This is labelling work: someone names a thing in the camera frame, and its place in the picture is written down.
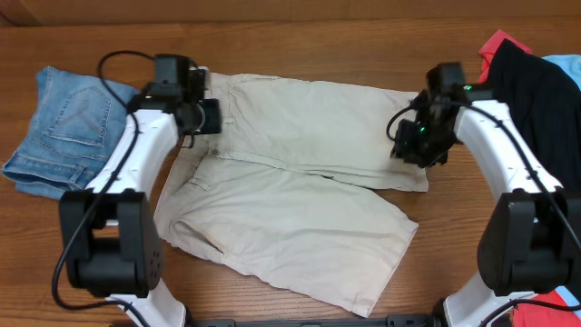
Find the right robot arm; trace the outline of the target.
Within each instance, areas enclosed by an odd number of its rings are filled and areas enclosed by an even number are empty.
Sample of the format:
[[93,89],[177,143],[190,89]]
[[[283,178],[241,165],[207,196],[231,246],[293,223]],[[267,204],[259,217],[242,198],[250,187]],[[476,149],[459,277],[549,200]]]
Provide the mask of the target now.
[[456,143],[476,159],[496,207],[478,244],[478,271],[443,299],[425,326],[490,326],[511,309],[544,307],[537,299],[580,279],[580,197],[565,190],[533,155],[506,104],[494,100],[411,103],[414,121],[399,123],[394,157],[421,168]]

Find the beige cotton shorts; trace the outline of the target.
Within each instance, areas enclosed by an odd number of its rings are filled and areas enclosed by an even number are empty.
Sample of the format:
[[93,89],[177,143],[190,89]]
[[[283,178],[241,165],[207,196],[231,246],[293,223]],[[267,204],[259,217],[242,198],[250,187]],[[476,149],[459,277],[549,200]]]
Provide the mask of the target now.
[[370,315],[418,229],[379,190],[428,189],[386,134],[414,94],[258,74],[214,74],[208,93],[222,131],[174,161],[154,214],[161,237]]

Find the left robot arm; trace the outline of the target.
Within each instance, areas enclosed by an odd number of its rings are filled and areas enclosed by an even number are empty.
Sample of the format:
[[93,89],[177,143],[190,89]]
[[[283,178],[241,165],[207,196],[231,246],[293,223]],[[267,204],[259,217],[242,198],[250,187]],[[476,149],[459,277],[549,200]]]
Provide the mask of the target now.
[[135,326],[193,326],[188,307],[162,280],[162,240],[149,204],[162,164],[183,135],[218,134],[216,99],[130,113],[103,170],[59,201],[64,250],[54,301],[70,311],[116,306]]

